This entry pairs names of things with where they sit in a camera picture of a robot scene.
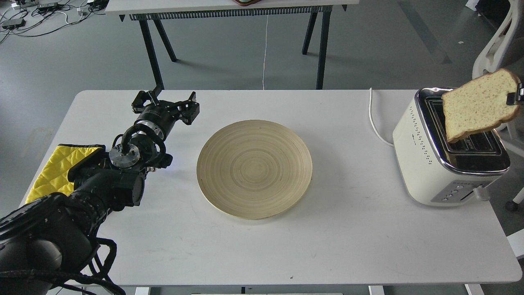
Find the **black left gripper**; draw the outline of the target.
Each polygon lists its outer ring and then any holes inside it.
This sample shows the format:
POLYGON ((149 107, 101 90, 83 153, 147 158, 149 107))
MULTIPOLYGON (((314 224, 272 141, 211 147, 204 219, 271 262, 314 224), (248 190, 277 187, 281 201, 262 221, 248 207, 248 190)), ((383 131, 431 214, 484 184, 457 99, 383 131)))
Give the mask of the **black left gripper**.
POLYGON ((167 138, 176 121, 191 125, 200 113, 200 105, 196 101, 196 92, 192 92, 185 101, 159 101, 158 95, 162 86, 153 90, 140 90, 132 102, 132 111, 139 114, 135 123, 148 126, 160 138, 167 138))

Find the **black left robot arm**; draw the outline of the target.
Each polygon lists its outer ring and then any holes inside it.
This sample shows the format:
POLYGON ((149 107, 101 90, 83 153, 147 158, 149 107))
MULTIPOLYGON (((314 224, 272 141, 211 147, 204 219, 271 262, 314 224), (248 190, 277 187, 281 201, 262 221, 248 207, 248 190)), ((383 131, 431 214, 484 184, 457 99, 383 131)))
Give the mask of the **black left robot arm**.
POLYGON ((191 125, 199 114, 195 92, 179 102, 159 100, 159 93, 139 91, 132 102, 139 116, 116 136, 120 143, 109 152, 97 146, 68 170, 72 192, 47 193, 1 219, 2 295, 45 295, 56 287, 88 293, 68 281, 125 294, 108 275, 117 245, 99 238, 99 228, 110 213, 140 204, 147 174, 172 163, 165 140, 174 124, 191 125))

